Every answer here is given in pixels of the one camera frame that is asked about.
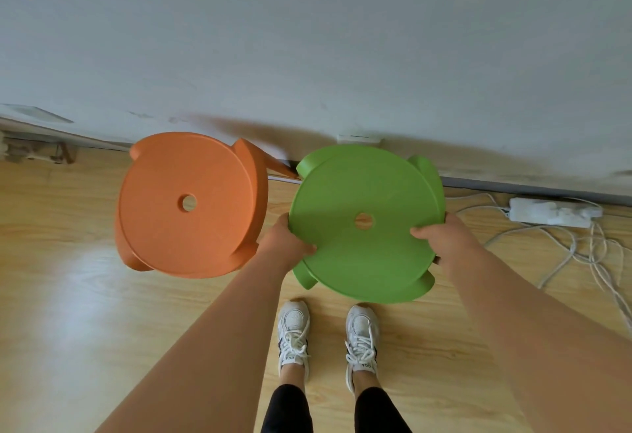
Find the wooden floor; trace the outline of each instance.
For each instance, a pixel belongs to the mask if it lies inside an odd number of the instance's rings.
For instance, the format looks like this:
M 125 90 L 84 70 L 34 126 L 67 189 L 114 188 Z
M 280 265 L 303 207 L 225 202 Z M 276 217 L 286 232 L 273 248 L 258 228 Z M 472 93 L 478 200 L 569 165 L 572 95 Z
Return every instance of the wooden floor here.
M 122 265 L 112 223 L 129 163 L 121 152 L 90 149 L 72 166 L 0 162 L 0 431 L 92 431 L 232 278 L 184 280 Z M 289 209 L 296 187 L 271 182 L 266 226 Z M 474 198 L 448 206 L 485 203 Z M 463 218 L 481 240 L 512 226 L 493 210 Z M 610 217 L 603 225 L 632 246 L 632 219 Z M 492 249 L 532 281 L 565 256 L 538 232 L 505 237 Z M 528 431 L 454 288 L 435 274 L 436 287 L 420 300 L 375 306 L 385 389 L 415 432 Z M 630 292 L 632 279 L 623 285 Z M 610 296 L 586 266 L 570 264 L 548 292 L 625 334 Z M 352 431 L 344 318 L 354 302 L 322 285 L 306 292 L 288 275 L 281 302 L 299 296 L 312 312 L 308 398 L 315 429 Z M 257 426 L 277 381 L 272 335 Z

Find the green stool seat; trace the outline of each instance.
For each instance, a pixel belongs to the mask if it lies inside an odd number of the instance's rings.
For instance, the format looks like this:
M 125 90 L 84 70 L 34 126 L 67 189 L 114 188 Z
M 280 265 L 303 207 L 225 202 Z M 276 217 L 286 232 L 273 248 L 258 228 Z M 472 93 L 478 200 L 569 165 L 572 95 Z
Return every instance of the green stool seat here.
M 319 281 L 359 301 L 397 303 L 427 293 L 435 253 L 413 226 L 442 223 L 446 199 L 437 169 L 420 156 L 407 161 L 386 150 L 333 145 L 296 168 L 303 178 L 289 212 L 296 236 L 318 246 L 294 269 L 310 289 Z M 372 217 L 369 229 L 356 216 Z

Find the tangled cable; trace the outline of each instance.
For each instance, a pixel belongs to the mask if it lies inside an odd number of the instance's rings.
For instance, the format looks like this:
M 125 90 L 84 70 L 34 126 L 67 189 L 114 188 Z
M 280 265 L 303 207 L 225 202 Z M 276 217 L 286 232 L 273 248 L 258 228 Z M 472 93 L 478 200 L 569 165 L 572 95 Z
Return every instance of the tangled cable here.
M 466 195 L 464 197 L 446 197 L 446 199 L 447 200 L 462 200 L 465 198 L 478 197 L 480 195 L 485 195 L 489 197 L 492 200 L 493 205 L 469 206 L 469 207 L 465 207 L 456 211 L 455 214 L 459 214 L 459 213 L 469 211 L 469 210 L 474 210 L 474 209 L 496 209 L 503 212 L 503 214 L 507 216 L 510 210 L 509 207 L 502 207 L 498 205 L 498 202 L 496 202 L 496 199 L 494 198 L 494 196 L 487 192 L 473 193 L 472 195 Z M 590 202 L 588 200 L 583 200 L 581 198 L 570 197 L 570 199 L 579 200 L 581 202 L 599 207 L 598 204 L 594 202 Z M 611 217 L 632 218 L 632 217 L 628 217 L 624 215 L 615 215 L 615 214 L 604 214 L 604 215 L 611 216 Z M 525 223 L 521 223 L 520 225 L 522 225 L 522 227 L 513 228 L 510 230 L 501 232 L 497 235 L 494 235 L 492 238 L 490 238 L 489 240 L 485 242 L 484 246 L 489 247 L 494 242 L 496 242 L 499 238 L 504 237 L 505 235 L 510 235 L 512 233 L 524 232 L 528 230 L 541 231 L 547 237 L 553 240 L 553 242 L 555 242 L 558 246 L 560 246 L 561 248 L 564 248 L 567 252 L 567 255 L 557 267 L 555 267 L 546 275 L 542 276 L 540 281 L 536 284 L 536 287 L 540 289 L 544 289 L 544 287 L 549 283 L 549 281 L 552 280 L 553 277 L 555 277 L 555 275 L 557 275 L 557 273 L 561 269 L 563 269 L 568 262 L 570 262 L 573 259 L 582 264 L 586 264 L 589 266 L 590 272 L 592 273 L 592 276 L 595 279 L 597 286 L 603 292 L 605 292 L 606 291 L 605 288 L 607 288 L 612 294 L 612 298 L 614 299 L 614 302 L 617 305 L 617 308 L 619 309 L 619 311 L 621 312 L 621 316 L 623 317 L 624 322 L 626 323 L 628 332 L 630 333 L 630 335 L 632 335 L 632 310 L 630 310 L 628 302 L 623 297 L 623 295 L 621 295 L 619 291 L 621 277 L 623 276 L 623 271 L 625 268 L 625 251 L 627 250 L 628 252 L 632 252 L 632 249 L 628 248 L 627 246 L 621 245 L 620 242 L 618 242 L 617 240 L 614 240 L 612 238 L 607 238 L 604 234 L 603 228 L 597 222 L 592 222 L 590 225 L 589 234 L 582 237 L 579 237 L 575 232 L 565 227 L 561 227 L 557 225 L 530 225 L 530 224 L 525 224 Z M 565 232 L 565 234 L 567 234 L 571 239 L 571 245 L 565 246 L 557 238 L 551 235 L 548 229 L 557 229 L 557 230 L 561 230 Z M 578 253 L 577 250 L 578 250 L 580 242 L 586 241 L 586 240 L 589 242 L 589 252 L 587 255 L 582 255 Z M 619 268 L 618 268 L 617 274 L 614 277 L 612 276 L 612 273 L 610 272 L 610 270 L 608 270 L 608 268 L 602 263 L 602 261 L 605 259 L 606 255 L 608 254 L 609 244 L 615 245 L 616 247 L 619 248 Z

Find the black leggings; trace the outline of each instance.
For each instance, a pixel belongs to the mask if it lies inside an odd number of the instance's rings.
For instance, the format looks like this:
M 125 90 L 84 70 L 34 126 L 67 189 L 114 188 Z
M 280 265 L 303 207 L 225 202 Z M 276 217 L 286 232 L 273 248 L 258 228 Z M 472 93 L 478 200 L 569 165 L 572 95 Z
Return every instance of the black leggings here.
M 355 430 L 357 433 L 410 433 L 391 398 L 377 387 L 365 389 L 356 400 Z M 294 385 L 281 385 L 274 390 L 265 413 L 262 433 L 312 433 L 312 417 L 307 398 Z

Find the wall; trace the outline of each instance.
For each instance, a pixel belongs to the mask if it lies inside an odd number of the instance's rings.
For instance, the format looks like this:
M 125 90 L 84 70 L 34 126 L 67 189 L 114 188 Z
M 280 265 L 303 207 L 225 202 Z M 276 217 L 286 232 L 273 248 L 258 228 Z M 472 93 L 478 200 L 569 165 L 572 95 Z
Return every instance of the wall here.
M 447 176 L 632 195 L 631 5 L 0 0 L 0 103 L 103 140 L 244 135 L 290 159 L 378 134 Z

